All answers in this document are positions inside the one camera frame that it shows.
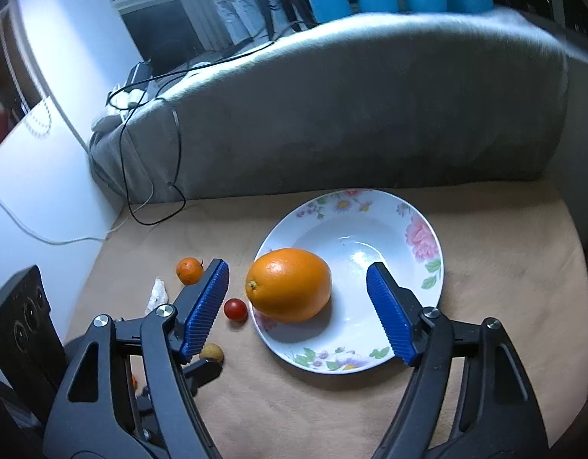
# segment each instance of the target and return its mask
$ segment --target table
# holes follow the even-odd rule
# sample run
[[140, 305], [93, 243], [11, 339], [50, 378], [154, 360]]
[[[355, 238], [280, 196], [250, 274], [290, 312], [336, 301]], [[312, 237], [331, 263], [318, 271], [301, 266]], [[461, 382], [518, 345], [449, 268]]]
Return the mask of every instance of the table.
[[[153, 228], [128, 220], [112, 234], [82, 292], [68, 337], [107, 312], [143, 315], [155, 277], [171, 300], [186, 256], [227, 261], [228, 297], [244, 297], [244, 278], [277, 222], [322, 192], [199, 200]], [[451, 319], [500, 319], [536, 391], [550, 444], [588, 393], [588, 279], [570, 214], [549, 182], [491, 182], [394, 190], [438, 234], [445, 257], [439, 307]], [[151, 205], [143, 220], [177, 204]], [[196, 399], [224, 458], [371, 457], [396, 412], [411, 370], [393, 359], [376, 369], [331, 376], [295, 368], [268, 350], [251, 322], [231, 325], [220, 312], [209, 341], [226, 355], [222, 376]], [[141, 382], [143, 365], [134, 358]], [[463, 361], [454, 360], [433, 443], [445, 441]]]

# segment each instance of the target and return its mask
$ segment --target white tissue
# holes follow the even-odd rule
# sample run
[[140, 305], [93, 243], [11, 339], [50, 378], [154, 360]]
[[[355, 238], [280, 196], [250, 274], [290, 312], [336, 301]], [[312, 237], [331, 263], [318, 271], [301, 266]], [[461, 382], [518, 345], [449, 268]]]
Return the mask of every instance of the white tissue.
[[149, 302], [145, 308], [145, 315], [147, 316], [147, 314], [163, 303], [168, 303], [168, 295], [166, 295], [164, 282], [160, 278], [156, 278], [154, 282], [154, 288], [151, 289]]

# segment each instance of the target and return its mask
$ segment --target floral plate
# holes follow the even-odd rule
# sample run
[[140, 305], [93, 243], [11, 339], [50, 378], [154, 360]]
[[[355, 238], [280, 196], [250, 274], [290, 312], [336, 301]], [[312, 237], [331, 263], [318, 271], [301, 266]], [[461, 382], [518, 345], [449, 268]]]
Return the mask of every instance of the floral plate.
[[344, 190], [290, 212], [262, 243], [256, 259], [279, 248], [304, 248], [330, 266], [332, 296], [308, 321], [284, 324], [253, 311], [262, 340], [294, 366], [325, 374], [363, 371], [394, 357], [366, 293], [366, 270], [383, 262], [423, 306], [437, 306], [443, 252], [425, 217], [378, 190]]

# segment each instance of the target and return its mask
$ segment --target orange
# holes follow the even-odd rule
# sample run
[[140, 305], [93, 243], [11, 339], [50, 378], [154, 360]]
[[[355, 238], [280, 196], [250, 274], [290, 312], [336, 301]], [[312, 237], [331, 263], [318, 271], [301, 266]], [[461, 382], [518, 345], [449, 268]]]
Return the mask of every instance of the orange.
[[177, 264], [177, 277], [184, 285], [194, 285], [203, 277], [203, 263], [194, 257], [181, 259]]
[[330, 300], [330, 268], [317, 255], [282, 248], [262, 255], [251, 266], [245, 290], [252, 305], [280, 322], [301, 322]]

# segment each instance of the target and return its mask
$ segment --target white cable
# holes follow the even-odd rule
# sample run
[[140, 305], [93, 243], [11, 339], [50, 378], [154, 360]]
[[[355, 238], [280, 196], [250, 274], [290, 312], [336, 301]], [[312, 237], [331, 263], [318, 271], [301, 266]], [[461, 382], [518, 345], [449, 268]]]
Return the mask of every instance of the white cable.
[[[11, 75], [11, 79], [13, 80], [13, 85], [15, 86], [15, 89], [18, 92], [18, 96], [20, 97], [20, 101], [21, 101], [22, 110], [24, 111], [23, 122], [26, 125], [26, 128], [28, 129], [28, 131], [30, 131], [30, 133], [33, 136], [38, 137], [38, 138], [45, 137], [48, 134], [50, 134], [50, 131], [51, 131], [50, 108], [47, 106], [47, 102], [45, 101], [45, 98], [43, 98], [43, 95], [41, 95], [42, 100], [43, 100], [43, 106], [45, 108], [45, 111], [47, 112], [47, 124], [40, 121], [39, 119], [37, 119], [34, 116], [34, 113], [32, 112], [30, 105], [28, 104], [28, 102], [26, 101], [26, 98], [24, 97], [24, 93], [22, 93], [22, 88], [20, 87], [20, 83], [18, 82], [18, 78], [15, 75], [15, 70], [13, 69], [13, 64], [11, 63], [11, 57], [9, 56], [9, 50], [7, 48], [7, 41], [5, 40], [5, 30], [2, 27], [2, 18], [0, 19], [0, 37], [1, 37], [2, 52], [5, 55], [5, 62], [7, 62], [7, 68], [9, 69], [9, 74]], [[30, 78], [34, 84], [34, 79], [33, 79], [32, 75], [30, 76]], [[41, 88], [39, 88], [39, 86], [37, 86], [37, 84], [34, 84], [34, 87], [37, 89], [37, 91], [42, 91]], [[30, 118], [33, 119], [33, 121], [35, 121], [39, 126], [44, 128], [45, 131], [43, 133], [39, 133], [39, 131], [36, 131], [35, 129], [33, 129], [28, 124], [28, 119], [27, 119], [28, 116], [30, 116]]]
[[[151, 194], [149, 195], [148, 199], [145, 200], [145, 202], [143, 202], [141, 205], [139, 205], [138, 208], [135, 209], [135, 212], [137, 212], [138, 210], [141, 210], [145, 205], [147, 205], [147, 203], [151, 200], [152, 196], [154, 196], [154, 183], [153, 182], [151, 184]], [[119, 228], [121, 228], [126, 223], [126, 221], [128, 219], [130, 219], [130, 215], [129, 215], [126, 219], [124, 219], [115, 228], [107, 231], [105, 234], [105, 238], [102, 238], [100, 236], [84, 236], [82, 238], [74, 238], [72, 240], [61, 240], [60, 241], [60, 240], [50, 240], [48, 238], [41, 236], [38, 233], [35, 233], [27, 225], [25, 225], [22, 221], [20, 221], [20, 219], [13, 213], [13, 210], [8, 208], [7, 204], [5, 202], [3, 202], [1, 200], [1, 198], [0, 198], [0, 207], [11, 218], [11, 220], [17, 225], [17, 227], [20, 228], [20, 230], [22, 230], [28, 236], [35, 238], [36, 240], [39, 240], [42, 243], [46, 243], [47, 245], [69, 245], [70, 243], [84, 242], [87, 240], [92, 240], [95, 242], [104, 242], [106, 239], [106, 235], [108, 235], [109, 233], [113, 233], [114, 231], [117, 231]]]

